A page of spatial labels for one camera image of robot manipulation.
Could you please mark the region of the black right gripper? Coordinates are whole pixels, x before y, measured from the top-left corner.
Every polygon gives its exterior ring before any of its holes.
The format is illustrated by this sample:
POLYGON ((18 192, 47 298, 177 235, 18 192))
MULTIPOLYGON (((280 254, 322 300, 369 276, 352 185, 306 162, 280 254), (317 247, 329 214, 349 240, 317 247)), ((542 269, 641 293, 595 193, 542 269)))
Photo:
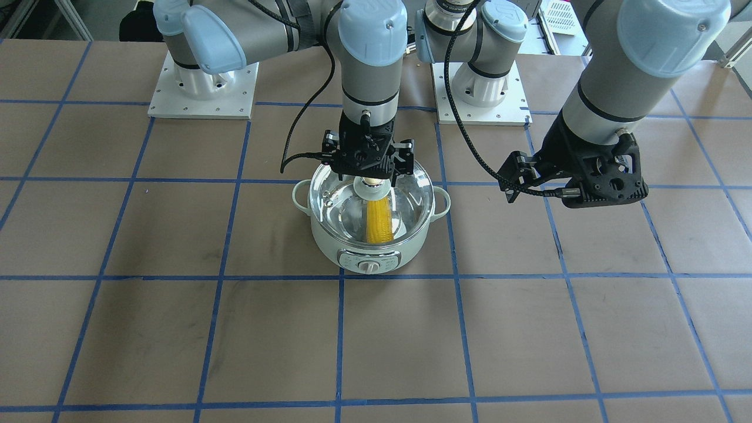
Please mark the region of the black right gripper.
POLYGON ((394 141, 396 120, 373 126, 368 117, 354 122, 342 113, 338 132, 325 132, 320 161, 341 176, 392 182, 398 176, 411 176, 414 140, 394 141))

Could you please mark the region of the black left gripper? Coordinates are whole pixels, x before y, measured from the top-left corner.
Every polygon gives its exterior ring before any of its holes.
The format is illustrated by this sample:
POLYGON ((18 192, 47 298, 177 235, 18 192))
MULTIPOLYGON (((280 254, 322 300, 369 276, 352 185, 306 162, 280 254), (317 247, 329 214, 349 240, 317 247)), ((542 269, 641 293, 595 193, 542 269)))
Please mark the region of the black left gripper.
POLYGON ((570 179, 567 187, 580 190, 579 196, 562 199, 573 209, 637 203, 649 194, 634 134, 626 130, 613 145, 593 144, 576 136, 561 113, 538 152, 512 152, 497 175, 509 204, 521 194, 553 197, 553 190, 531 188, 552 179, 570 179))

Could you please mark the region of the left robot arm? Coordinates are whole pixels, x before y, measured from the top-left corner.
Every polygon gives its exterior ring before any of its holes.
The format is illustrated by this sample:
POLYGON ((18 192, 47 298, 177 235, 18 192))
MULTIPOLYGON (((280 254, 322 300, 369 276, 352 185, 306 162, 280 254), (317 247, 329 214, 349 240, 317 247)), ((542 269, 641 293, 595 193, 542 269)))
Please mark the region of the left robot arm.
POLYGON ((475 160, 508 203, 520 193, 568 208, 631 204, 649 187, 633 129, 703 59, 730 21, 749 21, 749 1, 572 1, 592 50, 578 82, 534 155, 512 152, 494 170, 479 155, 457 102, 491 108, 527 31, 515 1, 429 1, 414 34, 423 62, 441 63, 449 110, 475 160))

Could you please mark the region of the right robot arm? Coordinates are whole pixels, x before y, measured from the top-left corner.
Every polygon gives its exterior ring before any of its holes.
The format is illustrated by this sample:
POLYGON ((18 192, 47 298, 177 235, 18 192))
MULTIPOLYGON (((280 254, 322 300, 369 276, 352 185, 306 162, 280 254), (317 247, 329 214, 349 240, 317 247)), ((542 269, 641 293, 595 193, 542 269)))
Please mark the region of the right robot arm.
POLYGON ((156 1, 156 27, 185 69, 219 75, 322 46, 341 67, 342 114, 317 160, 341 176, 391 180, 414 171, 413 142, 394 139, 408 15, 400 1, 156 1))

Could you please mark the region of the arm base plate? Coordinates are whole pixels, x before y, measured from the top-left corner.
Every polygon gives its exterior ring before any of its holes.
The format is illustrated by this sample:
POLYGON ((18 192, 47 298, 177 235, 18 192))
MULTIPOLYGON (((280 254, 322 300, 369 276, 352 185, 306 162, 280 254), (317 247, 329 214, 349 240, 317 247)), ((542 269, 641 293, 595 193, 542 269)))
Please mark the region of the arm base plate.
POLYGON ((465 125, 523 126, 532 122, 518 64, 507 75, 487 78, 467 64, 449 64, 449 87, 465 125))
POLYGON ((181 67, 168 53, 147 114, 169 119, 249 120, 259 67, 253 63, 210 75, 181 67))

